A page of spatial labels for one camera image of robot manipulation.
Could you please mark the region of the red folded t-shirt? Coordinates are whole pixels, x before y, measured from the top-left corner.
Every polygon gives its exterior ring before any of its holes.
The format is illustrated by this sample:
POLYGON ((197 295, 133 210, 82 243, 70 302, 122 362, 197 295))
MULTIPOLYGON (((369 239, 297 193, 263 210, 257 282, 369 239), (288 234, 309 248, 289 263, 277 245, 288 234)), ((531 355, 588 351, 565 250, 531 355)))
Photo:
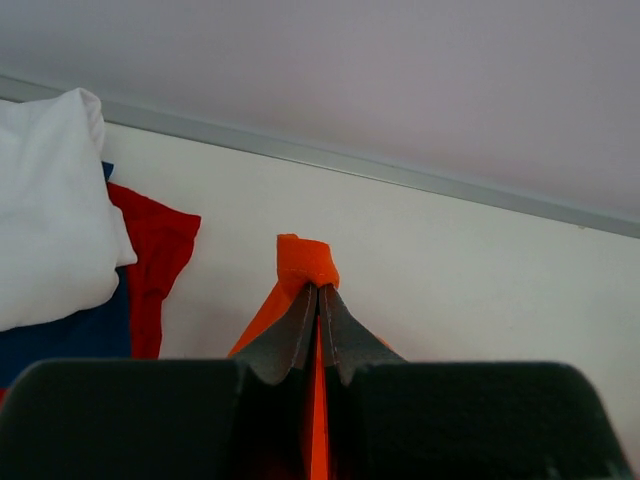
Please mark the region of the red folded t-shirt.
POLYGON ((107 190, 122 211, 137 255, 137 262, 126 267, 132 357, 156 359, 163 337, 163 302, 192 257, 201 217, 114 183, 107 190))

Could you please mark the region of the white folded t-shirt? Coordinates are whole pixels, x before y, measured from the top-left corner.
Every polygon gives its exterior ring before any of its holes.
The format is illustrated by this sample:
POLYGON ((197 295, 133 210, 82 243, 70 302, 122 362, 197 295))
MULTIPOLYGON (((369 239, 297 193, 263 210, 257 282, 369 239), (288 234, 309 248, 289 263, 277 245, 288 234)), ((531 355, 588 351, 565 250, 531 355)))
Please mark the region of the white folded t-shirt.
POLYGON ((1 104, 1 328, 63 319, 107 302, 136 263, 110 200, 101 102, 77 88, 1 104))

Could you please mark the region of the orange t-shirt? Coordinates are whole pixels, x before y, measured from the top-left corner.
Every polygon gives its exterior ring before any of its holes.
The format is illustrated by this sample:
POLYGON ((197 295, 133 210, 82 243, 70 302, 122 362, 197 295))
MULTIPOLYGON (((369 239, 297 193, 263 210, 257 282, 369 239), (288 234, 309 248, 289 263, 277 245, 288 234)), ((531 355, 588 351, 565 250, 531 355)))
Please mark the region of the orange t-shirt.
MULTIPOLYGON (((295 234, 280 234, 276 241, 277 283, 269 296, 229 352, 234 355, 249 345, 279 320, 292 305, 295 296, 308 283, 317 287, 337 286, 340 281, 330 246, 303 239, 295 234)), ((307 432, 303 434, 304 463, 310 479, 329 479, 330 453, 327 420, 326 376, 322 366, 321 330, 314 329, 312 343, 311 393, 306 401, 307 432)))

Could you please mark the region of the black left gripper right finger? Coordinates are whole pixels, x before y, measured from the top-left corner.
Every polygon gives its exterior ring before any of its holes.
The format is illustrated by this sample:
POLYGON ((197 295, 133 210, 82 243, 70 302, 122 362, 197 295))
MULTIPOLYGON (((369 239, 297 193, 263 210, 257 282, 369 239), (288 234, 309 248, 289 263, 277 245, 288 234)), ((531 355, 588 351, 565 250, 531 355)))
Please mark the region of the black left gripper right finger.
POLYGON ((337 372, 343 386, 359 368, 406 362, 350 313, 333 285, 318 294, 324 365, 337 372))

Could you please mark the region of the blue folded t-shirt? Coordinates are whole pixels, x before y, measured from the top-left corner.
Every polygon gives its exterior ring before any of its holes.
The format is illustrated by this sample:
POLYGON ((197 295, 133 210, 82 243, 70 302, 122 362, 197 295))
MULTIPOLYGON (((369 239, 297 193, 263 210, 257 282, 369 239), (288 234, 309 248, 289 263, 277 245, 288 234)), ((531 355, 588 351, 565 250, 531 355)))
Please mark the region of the blue folded t-shirt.
POLYGON ((1 173, 1 385, 44 359, 127 357, 137 255, 97 162, 1 173))

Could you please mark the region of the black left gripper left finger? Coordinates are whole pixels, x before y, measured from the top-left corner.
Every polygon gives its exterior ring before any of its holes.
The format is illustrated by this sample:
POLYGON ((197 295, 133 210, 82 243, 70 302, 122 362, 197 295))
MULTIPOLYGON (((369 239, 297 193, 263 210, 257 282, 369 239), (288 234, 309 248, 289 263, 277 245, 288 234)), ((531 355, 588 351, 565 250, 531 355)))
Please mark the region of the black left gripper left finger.
POLYGON ((313 336, 318 289, 307 284, 285 314, 239 352, 234 361, 247 365, 266 385, 279 385, 306 368, 313 336))

